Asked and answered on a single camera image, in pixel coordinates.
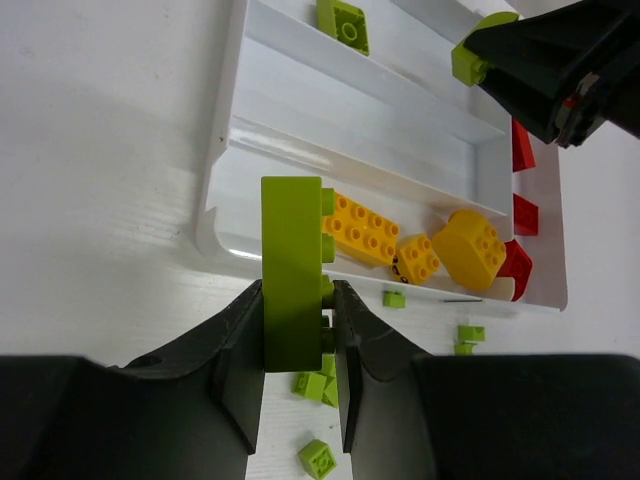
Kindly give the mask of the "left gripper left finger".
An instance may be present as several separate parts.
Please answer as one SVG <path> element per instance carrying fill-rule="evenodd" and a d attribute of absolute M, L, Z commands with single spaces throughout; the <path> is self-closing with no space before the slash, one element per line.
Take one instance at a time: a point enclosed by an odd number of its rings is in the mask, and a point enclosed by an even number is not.
<path fill-rule="evenodd" d="M 1 360 L 5 479 L 241 479 L 263 398 L 263 296 L 123 367 L 70 355 Z"/>

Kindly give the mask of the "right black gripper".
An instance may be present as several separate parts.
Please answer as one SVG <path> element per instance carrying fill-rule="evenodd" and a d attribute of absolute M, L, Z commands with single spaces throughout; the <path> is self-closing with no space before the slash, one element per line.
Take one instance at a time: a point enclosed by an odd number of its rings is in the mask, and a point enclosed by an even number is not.
<path fill-rule="evenodd" d="M 637 1 L 578 1 L 463 46 L 490 65 L 478 86 L 542 142 L 578 147 L 605 122 L 639 136 Z"/>

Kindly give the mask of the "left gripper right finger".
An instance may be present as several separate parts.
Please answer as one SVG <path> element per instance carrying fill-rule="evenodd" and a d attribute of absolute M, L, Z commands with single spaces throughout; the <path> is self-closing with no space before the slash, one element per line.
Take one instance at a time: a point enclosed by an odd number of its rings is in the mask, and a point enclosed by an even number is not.
<path fill-rule="evenodd" d="M 639 362 L 434 356 L 334 285 L 339 414 L 357 479 L 635 479 Z"/>

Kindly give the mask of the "green sloped lego brick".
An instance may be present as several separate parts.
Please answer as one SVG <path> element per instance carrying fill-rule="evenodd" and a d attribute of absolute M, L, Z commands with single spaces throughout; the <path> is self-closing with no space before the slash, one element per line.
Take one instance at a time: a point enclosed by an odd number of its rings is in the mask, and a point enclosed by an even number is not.
<path fill-rule="evenodd" d="M 451 62 L 453 76 L 467 87 L 482 83 L 486 78 L 490 64 L 465 47 L 465 41 L 477 30 L 512 23 L 519 18 L 520 15 L 515 12 L 496 12 L 484 17 L 452 50 Z"/>

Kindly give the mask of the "small green lego cube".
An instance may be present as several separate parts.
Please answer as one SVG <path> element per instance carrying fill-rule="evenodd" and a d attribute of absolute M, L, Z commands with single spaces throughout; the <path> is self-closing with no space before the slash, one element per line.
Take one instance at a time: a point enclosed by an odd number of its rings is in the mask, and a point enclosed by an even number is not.
<path fill-rule="evenodd" d="M 314 439 L 299 452 L 298 458 L 306 473 L 316 480 L 323 480 L 337 466 L 329 445 L 319 439 Z"/>

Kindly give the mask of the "small red lego brick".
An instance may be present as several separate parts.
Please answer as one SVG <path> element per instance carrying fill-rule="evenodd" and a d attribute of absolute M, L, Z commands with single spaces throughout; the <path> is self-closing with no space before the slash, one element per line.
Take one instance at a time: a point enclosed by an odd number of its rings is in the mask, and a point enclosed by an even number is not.
<path fill-rule="evenodd" d="M 539 207 L 514 193 L 513 222 L 515 235 L 537 236 L 539 233 Z"/>

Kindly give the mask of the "small yellow lego brick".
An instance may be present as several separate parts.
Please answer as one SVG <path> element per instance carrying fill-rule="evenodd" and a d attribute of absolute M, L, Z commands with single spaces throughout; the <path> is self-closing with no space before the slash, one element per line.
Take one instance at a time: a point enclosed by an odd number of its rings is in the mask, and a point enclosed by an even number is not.
<path fill-rule="evenodd" d="M 396 281 L 422 285 L 436 273 L 441 263 L 426 234 L 416 234 L 402 239 L 396 248 L 391 273 Z"/>

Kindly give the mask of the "yellow lego brick large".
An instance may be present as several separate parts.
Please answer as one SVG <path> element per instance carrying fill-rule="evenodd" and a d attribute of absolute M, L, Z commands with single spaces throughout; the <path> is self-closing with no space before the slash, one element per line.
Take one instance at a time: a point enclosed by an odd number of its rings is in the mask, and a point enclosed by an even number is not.
<path fill-rule="evenodd" d="M 455 211 L 432 245 L 451 279 L 473 291 L 491 287 L 507 256 L 497 229 L 473 210 Z"/>

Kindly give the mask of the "red lego brick large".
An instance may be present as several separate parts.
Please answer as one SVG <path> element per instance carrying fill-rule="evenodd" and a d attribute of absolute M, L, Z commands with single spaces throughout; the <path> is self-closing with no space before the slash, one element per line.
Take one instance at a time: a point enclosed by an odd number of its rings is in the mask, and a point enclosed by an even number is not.
<path fill-rule="evenodd" d="M 499 278 L 512 278 L 515 282 L 511 301 L 518 301 L 528 286 L 533 261 L 520 243 L 513 239 L 505 243 L 506 260 L 498 271 Z"/>

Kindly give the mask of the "green square lego brick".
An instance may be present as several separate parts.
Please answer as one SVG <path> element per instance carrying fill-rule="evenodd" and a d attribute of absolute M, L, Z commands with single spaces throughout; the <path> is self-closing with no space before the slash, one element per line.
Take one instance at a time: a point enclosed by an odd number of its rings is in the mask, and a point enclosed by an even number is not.
<path fill-rule="evenodd" d="M 362 9 L 338 0 L 316 1 L 317 28 L 338 42 L 368 56 L 366 16 Z"/>

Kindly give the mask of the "red sloped lego brick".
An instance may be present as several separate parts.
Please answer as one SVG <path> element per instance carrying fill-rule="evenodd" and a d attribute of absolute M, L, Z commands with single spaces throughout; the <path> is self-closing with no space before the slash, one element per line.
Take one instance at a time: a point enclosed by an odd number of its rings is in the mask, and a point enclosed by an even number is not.
<path fill-rule="evenodd" d="M 512 171 L 521 172 L 536 167 L 529 132 L 512 119 Z"/>

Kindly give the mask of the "small green lego pair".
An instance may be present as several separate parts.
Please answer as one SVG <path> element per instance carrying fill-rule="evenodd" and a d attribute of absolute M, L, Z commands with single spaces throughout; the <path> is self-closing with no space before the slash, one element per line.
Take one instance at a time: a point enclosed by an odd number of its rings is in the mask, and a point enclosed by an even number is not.
<path fill-rule="evenodd" d="M 325 354 L 319 371 L 298 373 L 292 384 L 292 392 L 302 398 L 337 408 L 339 395 L 335 356 Z"/>

